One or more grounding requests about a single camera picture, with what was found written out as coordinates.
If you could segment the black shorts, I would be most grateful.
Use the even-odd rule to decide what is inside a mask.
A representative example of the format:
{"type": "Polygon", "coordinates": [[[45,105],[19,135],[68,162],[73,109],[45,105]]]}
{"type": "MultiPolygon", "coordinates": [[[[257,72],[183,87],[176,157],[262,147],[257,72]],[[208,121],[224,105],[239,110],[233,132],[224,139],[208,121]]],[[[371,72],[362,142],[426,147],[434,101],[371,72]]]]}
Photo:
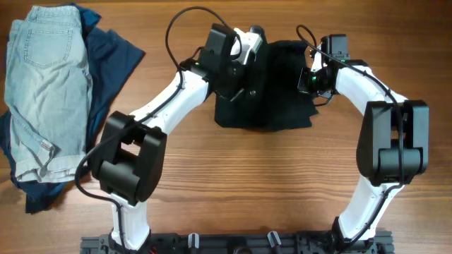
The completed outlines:
{"type": "Polygon", "coordinates": [[[307,45],[298,40],[268,43],[264,29],[250,27],[262,38],[242,94],[234,101],[215,99],[215,122],[223,128],[275,132],[309,128],[318,114],[309,94],[298,90],[302,69],[307,65],[307,45]]]}

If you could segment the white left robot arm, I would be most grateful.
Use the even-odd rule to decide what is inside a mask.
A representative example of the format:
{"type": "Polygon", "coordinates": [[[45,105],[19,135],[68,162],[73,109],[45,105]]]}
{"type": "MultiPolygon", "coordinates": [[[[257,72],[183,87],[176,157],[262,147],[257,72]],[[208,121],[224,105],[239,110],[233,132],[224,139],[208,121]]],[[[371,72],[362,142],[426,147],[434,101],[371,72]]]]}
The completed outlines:
{"type": "Polygon", "coordinates": [[[152,252],[147,199],[156,189],[167,138],[212,92],[228,101],[244,94],[244,80],[262,36],[214,23],[206,44],[178,63],[174,80],[151,102],[109,116],[101,142],[90,153],[92,175],[111,202],[113,229],[100,238],[106,253],[152,252]]]}

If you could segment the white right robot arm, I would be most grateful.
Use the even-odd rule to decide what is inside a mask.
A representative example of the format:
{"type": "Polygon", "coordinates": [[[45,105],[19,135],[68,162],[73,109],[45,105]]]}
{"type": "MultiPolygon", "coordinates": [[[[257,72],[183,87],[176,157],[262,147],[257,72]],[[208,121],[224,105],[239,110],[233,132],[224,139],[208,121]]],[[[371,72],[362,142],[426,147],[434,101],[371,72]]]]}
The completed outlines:
{"type": "Polygon", "coordinates": [[[352,60],[346,35],[328,35],[313,47],[299,90],[316,96],[342,95],[363,115],[356,149],[357,187],[334,225],[343,245],[367,241],[392,199],[429,159],[429,107],[382,83],[362,60],[352,60]]]}

